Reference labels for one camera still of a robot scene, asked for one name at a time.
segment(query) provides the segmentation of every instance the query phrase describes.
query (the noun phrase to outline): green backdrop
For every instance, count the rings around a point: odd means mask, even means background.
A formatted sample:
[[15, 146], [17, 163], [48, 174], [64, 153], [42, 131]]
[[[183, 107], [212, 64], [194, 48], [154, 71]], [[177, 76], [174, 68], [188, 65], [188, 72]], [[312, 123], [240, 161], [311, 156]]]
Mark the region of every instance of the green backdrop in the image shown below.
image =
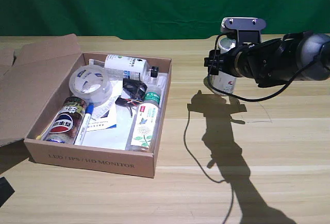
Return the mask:
[[203, 39], [223, 17], [257, 17], [264, 34], [330, 33], [330, 0], [0, 0], [1, 36]]

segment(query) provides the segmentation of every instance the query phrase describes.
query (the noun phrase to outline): wood grain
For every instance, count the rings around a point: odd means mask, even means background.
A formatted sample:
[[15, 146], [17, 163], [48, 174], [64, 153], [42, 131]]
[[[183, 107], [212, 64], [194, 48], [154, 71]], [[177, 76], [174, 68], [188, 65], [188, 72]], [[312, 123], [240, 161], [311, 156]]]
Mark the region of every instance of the wood grain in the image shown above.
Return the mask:
[[[43, 39], [0, 37], [0, 48]], [[229, 210], [226, 223], [329, 223], [330, 81], [295, 82], [260, 103], [215, 96], [203, 67], [214, 40], [79, 37], [82, 51], [173, 59], [156, 176], [35, 164], [19, 142], [0, 149], [1, 176], [15, 189], [1, 223], [213, 224]], [[235, 93], [277, 89], [240, 78]]]

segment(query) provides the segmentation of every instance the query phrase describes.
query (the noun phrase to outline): plastic bottle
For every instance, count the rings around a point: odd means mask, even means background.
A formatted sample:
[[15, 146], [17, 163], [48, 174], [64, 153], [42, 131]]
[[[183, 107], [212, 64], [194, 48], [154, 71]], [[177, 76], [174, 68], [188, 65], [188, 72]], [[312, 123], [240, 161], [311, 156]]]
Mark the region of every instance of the plastic bottle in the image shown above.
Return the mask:
[[143, 103], [137, 106], [130, 135], [126, 144], [126, 150], [152, 152], [160, 113], [159, 103], [161, 88], [157, 86], [157, 76], [152, 73], [152, 78], [147, 83], [148, 87]]
[[[221, 54], [228, 52], [235, 46], [236, 46], [236, 40], [228, 37], [221, 39], [218, 43], [218, 48], [220, 49]], [[219, 90], [228, 93], [233, 93], [236, 83], [236, 77], [219, 71], [219, 75], [211, 75], [211, 83], [214, 87], [216, 87]], [[212, 91], [218, 95], [226, 96], [225, 94], [222, 94], [215, 90]]]

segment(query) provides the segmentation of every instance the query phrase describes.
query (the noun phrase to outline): open cardboard box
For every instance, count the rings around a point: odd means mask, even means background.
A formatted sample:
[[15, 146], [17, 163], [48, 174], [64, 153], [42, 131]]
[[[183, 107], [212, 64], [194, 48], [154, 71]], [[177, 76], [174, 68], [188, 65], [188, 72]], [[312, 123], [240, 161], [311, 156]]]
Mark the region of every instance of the open cardboard box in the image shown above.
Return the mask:
[[0, 146], [24, 139], [36, 163], [154, 177], [171, 59], [133, 55], [168, 73], [154, 151], [145, 153], [35, 140], [71, 95], [71, 74], [87, 65], [90, 58], [104, 61], [111, 52], [82, 53], [74, 34], [23, 46], [13, 66], [9, 50], [5, 51], [0, 55]]

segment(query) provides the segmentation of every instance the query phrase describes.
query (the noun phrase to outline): white marker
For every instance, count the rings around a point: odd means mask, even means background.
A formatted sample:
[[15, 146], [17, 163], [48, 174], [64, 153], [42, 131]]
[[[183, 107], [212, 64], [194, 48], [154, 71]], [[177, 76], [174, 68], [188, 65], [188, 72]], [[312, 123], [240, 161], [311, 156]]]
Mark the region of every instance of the white marker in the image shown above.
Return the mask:
[[94, 110], [94, 105], [93, 104], [88, 105], [84, 119], [82, 120], [83, 122], [81, 123], [79, 132], [77, 134], [77, 138], [74, 142], [74, 145], [82, 144], [82, 141], [84, 140], [84, 137], [86, 135], [86, 130], [88, 128], [89, 121], [91, 120], [91, 116], [93, 114], [93, 110]]

